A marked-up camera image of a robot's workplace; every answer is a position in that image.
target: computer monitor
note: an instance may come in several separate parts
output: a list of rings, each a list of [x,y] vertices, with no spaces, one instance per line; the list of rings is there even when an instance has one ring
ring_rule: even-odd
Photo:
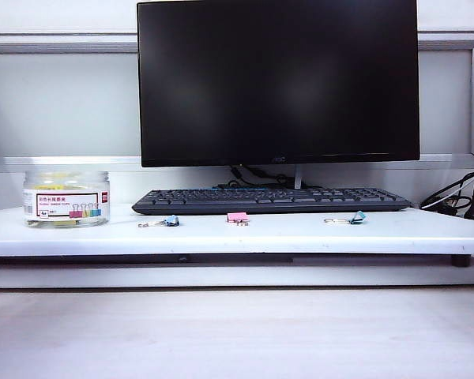
[[[143,167],[419,158],[416,0],[137,5]]]

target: monitor logo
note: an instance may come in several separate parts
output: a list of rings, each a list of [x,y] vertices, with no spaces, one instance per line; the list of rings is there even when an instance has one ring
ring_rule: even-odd
[[[272,163],[286,163],[286,157],[285,156],[274,156],[272,158]]]

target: black keyboard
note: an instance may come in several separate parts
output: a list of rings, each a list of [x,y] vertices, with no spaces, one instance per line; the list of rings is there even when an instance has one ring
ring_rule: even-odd
[[[153,190],[132,209],[145,215],[219,215],[398,211],[409,206],[403,197],[376,188],[218,188]]]

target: clear plastic jar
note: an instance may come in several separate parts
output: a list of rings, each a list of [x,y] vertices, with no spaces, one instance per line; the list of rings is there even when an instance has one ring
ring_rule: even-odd
[[[109,220],[106,171],[28,171],[23,185],[29,227],[91,227]]]

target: white desk surface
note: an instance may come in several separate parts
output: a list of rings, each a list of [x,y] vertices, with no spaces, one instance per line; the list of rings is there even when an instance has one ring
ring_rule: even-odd
[[[0,292],[0,379],[474,379],[474,287]]]
[[[226,216],[180,216],[180,227],[139,228],[162,220],[130,205],[111,208],[97,227],[26,227],[22,208],[0,211],[0,257],[162,253],[474,254],[474,221],[408,208],[368,212],[361,225],[324,223],[352,213],[251,215],[248,227]]]

